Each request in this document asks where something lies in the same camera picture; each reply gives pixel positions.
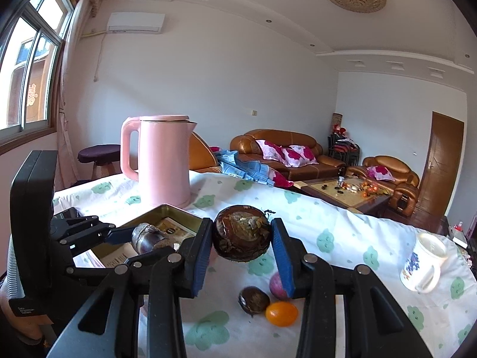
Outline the left hand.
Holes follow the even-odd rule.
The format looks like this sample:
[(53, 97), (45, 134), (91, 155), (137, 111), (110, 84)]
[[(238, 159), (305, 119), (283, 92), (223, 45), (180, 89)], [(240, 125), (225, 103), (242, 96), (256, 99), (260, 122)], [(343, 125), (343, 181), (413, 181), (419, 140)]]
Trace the left hand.
[(7, 282), (1, 282), (1, 313), (6, 316), (7, 323), (20, 339), (28, 344), (37, 344), (43, 337), (42, 326), (50, 326), (51, 320), (47, 315), (17, 317), (8, 300)]

